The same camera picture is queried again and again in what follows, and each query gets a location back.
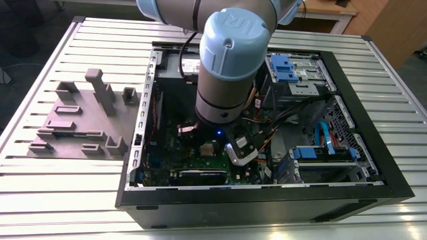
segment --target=rectangular block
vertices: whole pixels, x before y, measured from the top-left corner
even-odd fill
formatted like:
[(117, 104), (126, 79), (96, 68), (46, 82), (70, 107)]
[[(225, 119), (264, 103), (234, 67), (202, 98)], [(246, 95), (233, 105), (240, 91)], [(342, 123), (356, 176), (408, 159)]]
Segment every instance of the rectangular block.
[(125, 87), (121, 93), (124, 105), (140, 105), (138, 94), (133, 87)]
[(81, 145), (81, 152), (85, 155), (100, 155), (104, 153), (98, 144), (86, 144), (86, 143)]
[(48, 121), (45, 127), (54, 130), (73, 130), (76, 128), (76, 124), (72, 121)]
[(74, 114), (80, 115), (82, 110), (80, 106), (57, 106), (54, 109), (57, 114)]
[(53, 147), (46, 142), (32, 142), (28, 149), (36, 154), (50, 152)]
[(88, 131), (85, 136), (86, 136), (86, 139), (94, 140), (94, 141), (105, 141), (106, 139), (105, 132), (102, 131)]

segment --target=orange wire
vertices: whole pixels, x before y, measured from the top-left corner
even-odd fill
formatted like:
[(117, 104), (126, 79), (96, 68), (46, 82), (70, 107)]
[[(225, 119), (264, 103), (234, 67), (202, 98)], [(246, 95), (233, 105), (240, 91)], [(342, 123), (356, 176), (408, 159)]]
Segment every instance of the orange wire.
[(254, 162), (258, 162), (258, 163), (264, 163), (264, 164), (266, 163), (266, 161), (264, 161), (264, 160), (261, 160), (261, 159), (253, 159), (253, 161), (254, 161)]
[(273, 132), (273, 134), (270, 135), (270, 137), (266, 139), (264, 145), (260, 147), (260, 149), (257, 150), (258, 152), (265, 148), (268, 142), (272, 140), (273, 136), (274, 136), (276, 132)]

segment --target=metal table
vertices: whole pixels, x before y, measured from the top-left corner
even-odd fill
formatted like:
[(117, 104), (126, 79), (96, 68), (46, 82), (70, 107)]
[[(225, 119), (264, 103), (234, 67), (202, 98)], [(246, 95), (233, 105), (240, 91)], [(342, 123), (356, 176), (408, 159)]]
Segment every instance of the metal table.
[(427, 239), (427, 114), (374, 45), (358, 36), (277, 31), (270, 47), (332, 51), (416, 197), (334, 223), (141, 230), (116, 210), (121, 161), (25, 157), (60, 81), (141, 92), (152, 41), (184, 42), (156, 22), (74, 18), (0, 137), (0, 236), (54, 239)]

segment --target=black cable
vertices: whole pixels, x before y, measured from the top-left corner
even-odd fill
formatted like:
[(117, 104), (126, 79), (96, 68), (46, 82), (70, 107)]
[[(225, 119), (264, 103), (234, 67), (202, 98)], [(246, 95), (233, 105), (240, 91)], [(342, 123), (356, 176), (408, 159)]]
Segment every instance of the black cable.
[(192, 8), (192, 28), (194, 32), (198, 32), (198, 25), (197, 25), (197, 20), (198, 20), (198, 9), (200, 9), (200, 0), (193, 0), (193, 8)]
[(269, 86), (269, 89), (270, 89), (270, 98), (272, 98), (272, 119), (274, 119), (276, 112), (277, 112), (277, 105), (276, 105), (276, 94), (274, 94), (274, 89), (272, 84)]
[(321, 96), (314, 96), (314, 97), (308, 97), (306, 99), (304, 99), (297, 105), (292, 106), (289, 109), (284, 110), (282, 112), (278, 113), (277, 117), (274, 118), (274, 120), (272, 121), (272, 123), (269, 124), (269, 126), (266, 127), (266, 130), (264, 131), (266, 133), (266, 136), (270, 135), (270, 133), (273, 133), (273, 128), (278, 126), (281, 121), (285, 121), (290, 116), (293, 116), (294, 114), (297, 114), (297, 112), (310, 103), (316, 102), (316, 101), (321, 101), (321, 100), (326, 100), (329, 99), (329, 97), (332, 96), (332, 94), (325, 94)]
[(182, 44), (180, 50), (178, 50), (178, 74), (180, 77), (185, 80), (186, 76), (184, 74), (184, 70), (182, 70), (182, 54), (184, 54), (184, 49), (186, 47), (186, 45), (190, 43), (190, 41), (193, 40), (194, 36), (197, 35), (197, 33), (192, 33), (192, 35), (189, 36), (188, 40), (185, 41), (185, 43)]
[(301, 4), (302, 4), (302, 6), (304, 6), (304, 10), (302, 10), (302, 12), (301, 12), (301, 18), (304, 19), (304, 18), (305, 18), (305, 15), (306, 15), (306, 5), (305, 5), (304, 0), (301, 0)]

